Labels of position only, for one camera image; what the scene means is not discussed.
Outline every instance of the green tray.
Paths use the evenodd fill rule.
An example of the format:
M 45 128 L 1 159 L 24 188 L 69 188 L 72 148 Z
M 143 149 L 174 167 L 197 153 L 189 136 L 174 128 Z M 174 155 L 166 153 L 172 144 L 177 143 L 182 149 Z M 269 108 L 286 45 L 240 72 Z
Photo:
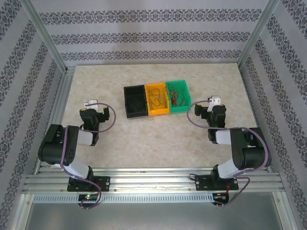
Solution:
M 165 82 L 167 95 L 169 98 L 170 112 L 186 112 L 191 105 L 191 97 L 185 80 L 167 81 Z M 177 105 L 172 103 L 170 91 L 178 92 Z

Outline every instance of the wire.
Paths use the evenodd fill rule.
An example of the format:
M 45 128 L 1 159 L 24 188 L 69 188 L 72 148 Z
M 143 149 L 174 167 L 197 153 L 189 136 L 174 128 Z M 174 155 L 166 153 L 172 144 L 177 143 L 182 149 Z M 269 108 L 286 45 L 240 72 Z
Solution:
M 148 95 L 148 102 L 150 103 L 150 106 L 151 106 L 151 109 L 153 110 L 153 106 L 155 107 L 159 107 L 160 105 L 164 105 L 165 108 L 167 108 L 167 101 L 165 98 L 163 98 L 163 96 L 161 96 L 161 93 L 160 93 L 160 90 L 159 89 L 153 89 L 153 90 L 149 90 L 148 93 L 150 93 Z
M 70 172 L 68 172 L 68 171 L 64 168 L 63 163 L 64 163 L 65 152 L 66 152 L 68 127 L 69 127 L 69 126 L 66 126 L 66 127 L 65 127 L 62 158 L 61 158 L 61 162 L 60 162 L 59 166 L 60 166 L 60 168 L 63 170 L 63 172 L 65 172 L 67 175 L 71 176 L 72 178 L 75 178 L 75 179 L 78 179 L 78 180 L 87 182 L 87 183 L 92 184 L 92 185 L 94 185 L 94 186 L 96 186 L 96 187 L 98 188 L 99 198 L 96 200 L 96 203 L 94 203 L 93 205 L 91 205 L 91 206 L 89 206 L 89 207 L 84 207 L 84 206 L 82 206 L 83 201 L 82 201 L 81 204 L 80 204 L 80 206 L 81 206 L 82 209 L 91 209 L 91 208 L 94 208 L 95 206 L 97 206 L 98 203 L 99 203 L 99 201 L 100 201 L 100 199 L 101 199 L 101 188 L 100 188 L 97 184 L 95 184 L 94 182 L 89 181 L 89 180 L 87 180 L 87 179 L 83 179 L 83 178 L 81 178 L 81 177 L 79 177 L 79 176 L 73 175 L 73 174 L 71 174 Z
M 169 94 L 172 105 L 175 105 L 175 106 L 182 106 L 182 104 L 186 105 L 184 103 L 184 98 L 185 98 L 184 94 L 182 92 L 180 92 L 180 91 L 183 91 L 183 89 L 177 90 L 175 87 L 166 86 L 165 91 Z
M 226 185 L 226 197 L 229 196 L 229 188 L 230 188 L 230 186 L 229 186 L 229 184 L 227 184 Z
M 255 172 L 255 171 L 258 171 L 260 169 L 262 169 L 263 167 L 265 167 L 265 165 L 268 163 L 268 159 L 269 159 L 269 150 L 268 150 L 268 147 L 267 145 L 265 144 L 264 140 L 259 136 L 258 133 L 256 133 L 254 130 L 250 129 L 250 128 L 246 128 L 246 127 L 235 127 L 235 128 L 219 128 L 219 127 L 209 127 L 209 126 L 200 126 L 198 124 L 196 124 L 195 122 L 193 122 L 189 116 L 189 110 L 191 109 L 192 106 L 198 104 L 198 103 L 202 103 L 202 102 L 210 102 L 210 100 L 206 100 L 206 101 L 198 101 L 198 102 L 195 102 L 193 104 L 191 104 L 191 106 L 188 108 L 187 110 L 187 118 L 188 120 L 195 126 L 199 127 L 199 128 L 205 128 L 205 129 L 216 129 L 216 130 L 229 130 L 229 129 L 237 129 L 237 128 L 240 128 L 240 129 L 245 129 L 247 131 L 249 131 L 250 133 L 252 133 L 260 142 L 261 144 L 263 145 L 263 148 L 264 148 L 264 154 L 265 154 L 265 157 L 264 157 L 264 161 L 262 163 L 262 165 L 256 169 L 247 169 L 247 170 L 243 170 L 241 172 L 238 172 L 236 174 L 234 174 L 232 177 L 234 178 L 237 178 L 239 175 L 242 175 L 244 173 L 248 173 L 248 172 Z M 250 178 L 249 177 L 239 177 L 237 179 L 247 179 L 248 182 L 246 183 L 246 185 L 227 203 L 227 204 L 224 204 L 224 205 L 220 205 L 220 207 L 225 207 L 229 204 L 231 204 L 232 202 L 234 202 L 235 199 L 237 199 L 237 197 L 244 191 L 244 189 L 248 186 L 249 182 L 250 182 Z
M 103 133 L 103 132 L 107 132 L 108 130 L 110 130 L 110 129 L 113 127 L 113 125 L 115 124 L 115 121 L 116 121 L 116 113 L 115 113 L 115 110 L 114 110 L 110 105 L 105 104 L 105 103 L 93 103 L 93 104 L 87 104 L 86 106 L 97 105 L 97 104 L 105 105 L 105 106 L 109 107 L 109 108 L 112 110 L 112 112 L 113 112 L 113 114 L 114 114 L 114 121 L 113 121 L 113 123 L 111 124 L 111 126 L 110 126 L 109 128 L 106 128 L 106 129 L 104 129 L 104 130 L 93 131 L 93 130 L 84 130 L 84 129 L 81 129 L 81 128 L 80 128 L 82 131 L 84 131 L 84 132 L 90 132 L 90 133 Z
M 190 174 L 189 174 L 189 179 L 190 179 L 190 180 L 193 180 L 193 181 L 196 181 L 196 179 L 195 179 L 196 176 L 198 176 L 198 175 L 193 174 L 193 173 L 190 173 Z

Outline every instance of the metal floor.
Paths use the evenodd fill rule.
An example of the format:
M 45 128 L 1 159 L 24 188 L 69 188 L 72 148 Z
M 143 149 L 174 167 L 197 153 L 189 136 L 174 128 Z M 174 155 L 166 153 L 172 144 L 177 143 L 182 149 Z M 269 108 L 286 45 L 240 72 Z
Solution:
M 231 206 L 211 203 L 32 204 L 27 230 L 281 230 L 272 193 L 243 193 Z

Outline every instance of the black mounting plate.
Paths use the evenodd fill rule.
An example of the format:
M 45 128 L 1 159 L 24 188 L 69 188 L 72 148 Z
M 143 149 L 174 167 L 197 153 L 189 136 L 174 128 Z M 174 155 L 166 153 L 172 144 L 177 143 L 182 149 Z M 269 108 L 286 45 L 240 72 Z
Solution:
M 108 192 L 110 188 L 110 177 L 109 176 L 94 176 L 95 184 L 99 185 L 101 192 Z M 98 188 L 90 183 L 84 183 L 80 181 L 80 184 L 75 179 L 69 178 L 68 192 L 98 192 Z
M 196 175 L 195 176 L 196 191 L 221 191 L 226 190 L 229 185 L 229 190 L 238 190 L 239 186 L 235 178 L 220 179 L 213 183 L 210 175 Z

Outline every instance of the metal rail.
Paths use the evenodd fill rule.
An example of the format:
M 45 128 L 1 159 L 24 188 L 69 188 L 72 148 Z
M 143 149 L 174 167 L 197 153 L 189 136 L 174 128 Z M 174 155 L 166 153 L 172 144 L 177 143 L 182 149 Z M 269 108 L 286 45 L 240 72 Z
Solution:
M 189 174 L 209 175 L 211 168 L 157 168 L 157 169 L 93 169 L 96 176 L 110 176 L 110 191 L 106 194 L 204 193 L 196 191 Z M 247 173 L 250 184 L 244 192 L 283 192 L 277 172 Z M 67 192 L 68 176 L 58 168 L 43 166 L 38 175 L 28 175 L 23 194 L 71 194 Z M 246 183 L 239 179 L 239 188 Z

